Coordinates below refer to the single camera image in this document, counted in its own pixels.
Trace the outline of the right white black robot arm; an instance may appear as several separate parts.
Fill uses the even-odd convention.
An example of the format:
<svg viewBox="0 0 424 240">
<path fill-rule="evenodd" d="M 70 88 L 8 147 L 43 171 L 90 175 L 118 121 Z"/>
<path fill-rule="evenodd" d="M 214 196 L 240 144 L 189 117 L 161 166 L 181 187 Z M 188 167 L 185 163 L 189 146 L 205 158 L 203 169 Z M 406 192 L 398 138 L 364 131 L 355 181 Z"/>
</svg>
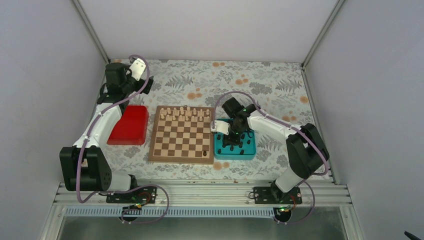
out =
<svg viewBox="0 0 424 240">
<path fill-rule="evenodd" d="M 234 97 L 222 105 L 229 120 L 214 119 L 211 130 L 223 135 L 226 145 L 239 145 L 242 134 L 252 130 L 268 135 L 286 145 L 288 167 L 262 195 L 267 202 L 282 204 L 294 196 L 294 188 L 317 174 L 320 167 L 329 170 L 330 158 L 326 145 L 311 123 L 292 124 L 263 111 L 256 103 L 241 105 Z"/>
</svg>

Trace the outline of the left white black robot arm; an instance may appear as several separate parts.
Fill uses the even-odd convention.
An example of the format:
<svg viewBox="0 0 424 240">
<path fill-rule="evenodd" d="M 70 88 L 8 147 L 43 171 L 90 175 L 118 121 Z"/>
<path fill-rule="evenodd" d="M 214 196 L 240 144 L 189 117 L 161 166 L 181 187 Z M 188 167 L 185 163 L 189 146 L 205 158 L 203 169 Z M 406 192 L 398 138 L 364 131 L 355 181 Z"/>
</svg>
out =
<svg viewBox="0 0 424 240">
<path fill-rule="evenodd" d="M 105 66 L 106 82 L 101 86 L 95 114 L 81 137 L 59 153 L 64 184 L 69 191 L 119 192 L 131 203 L 139 197 L 135 177 L 114 173 L 102 151 L 113 128 L 122 118 L 132 97 L 148 94 L 154 78 L 145 59 L 132 57 L 130 63 L 112 62 Z"/>
</svg>

